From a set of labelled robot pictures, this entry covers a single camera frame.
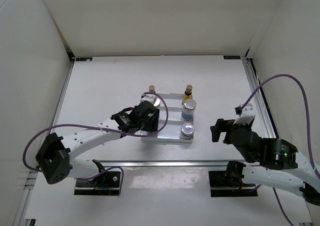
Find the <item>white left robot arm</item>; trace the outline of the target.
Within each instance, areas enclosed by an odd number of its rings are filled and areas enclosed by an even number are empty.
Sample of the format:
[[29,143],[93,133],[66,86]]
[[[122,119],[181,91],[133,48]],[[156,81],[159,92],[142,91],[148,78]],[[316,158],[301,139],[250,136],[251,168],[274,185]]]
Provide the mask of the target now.
[[73,177],[87,179],[93,186],[100,186],[105,180],[102,166],[97,160],[82,161],[77,160],[77,156],[109,141],[135,135],[138,131],[156,132],[159,114],[159,109],[144,101],[113,114],[96,127],[88,127],[68,136],[51,133],[45,138],[35,159],[50,185]]

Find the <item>yellow sauce bottle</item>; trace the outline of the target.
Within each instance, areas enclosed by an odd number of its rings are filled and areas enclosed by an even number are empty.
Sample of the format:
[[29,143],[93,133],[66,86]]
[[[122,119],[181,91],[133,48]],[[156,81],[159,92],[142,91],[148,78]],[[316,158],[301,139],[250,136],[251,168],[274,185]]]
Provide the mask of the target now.
[[149,93],[155,93],[155,86],[154,85],[150,85],[148,88]]
[[185,89],[185,92],[184,92],[184,95],[183,95],[183,99],[182,99],[182,104],[184,104],[187,99],[192,99],[193,98],[192,89],[193,89],[192,85],[189,84],[189,85],[186,86],[186,89]]

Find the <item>pale white-lid jar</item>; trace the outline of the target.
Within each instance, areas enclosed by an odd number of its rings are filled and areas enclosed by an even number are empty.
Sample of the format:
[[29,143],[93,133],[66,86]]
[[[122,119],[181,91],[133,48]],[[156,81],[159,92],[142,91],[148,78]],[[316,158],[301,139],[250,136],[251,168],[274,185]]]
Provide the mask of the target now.
[[180,139],[190,140],[193,138],[195,128],[192,123],[184,123],[180,128]]

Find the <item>silver-lid spice jar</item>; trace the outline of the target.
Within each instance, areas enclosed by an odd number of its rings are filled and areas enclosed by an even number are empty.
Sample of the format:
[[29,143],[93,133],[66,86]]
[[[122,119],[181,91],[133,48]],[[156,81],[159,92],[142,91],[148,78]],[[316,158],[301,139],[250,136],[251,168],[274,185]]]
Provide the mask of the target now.
[[193,99],[187,99],[182,107],[181,119],[183,121],[192,121],[194,118],[194,111],[196,109],[197,103]]
[[156,97],[155,102],[153,104],[154,107],[158,109],[160,107],[160,104],[161,104],[161,100],[158,97]]

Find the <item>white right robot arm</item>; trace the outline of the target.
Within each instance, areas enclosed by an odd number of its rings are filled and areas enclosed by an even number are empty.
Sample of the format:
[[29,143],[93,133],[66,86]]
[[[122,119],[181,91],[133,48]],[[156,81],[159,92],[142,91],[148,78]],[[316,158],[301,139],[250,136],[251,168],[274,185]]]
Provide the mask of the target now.
[[310,204],[320,204],[320,180],[310,162],[296,146],[279,138],[262,138],[235,120],[218,119],[210,127],[212,142],[233,145],[245,162],[229,161],[226,170],[214,177],[214,187],[239,188],[255,184],[268,186],[303,197]]

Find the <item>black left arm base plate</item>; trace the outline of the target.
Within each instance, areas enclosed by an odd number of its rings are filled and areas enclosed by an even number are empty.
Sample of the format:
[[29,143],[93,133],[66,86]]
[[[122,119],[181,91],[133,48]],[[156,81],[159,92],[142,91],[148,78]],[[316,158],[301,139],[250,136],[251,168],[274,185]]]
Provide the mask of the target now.
[[124,170],[110,167],[101,176],[94,179],[76,179],[74,192],[76,196],[119,196],[122,191]]

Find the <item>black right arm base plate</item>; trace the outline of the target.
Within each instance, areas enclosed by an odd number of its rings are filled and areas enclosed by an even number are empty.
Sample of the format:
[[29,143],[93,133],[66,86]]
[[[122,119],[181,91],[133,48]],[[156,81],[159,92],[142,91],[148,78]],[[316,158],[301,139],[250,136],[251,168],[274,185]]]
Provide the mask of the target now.
[[208,178],[212,198],[258,196],[256,184],[244,183],[241,178],[227,177],[225,171],[209,171]]

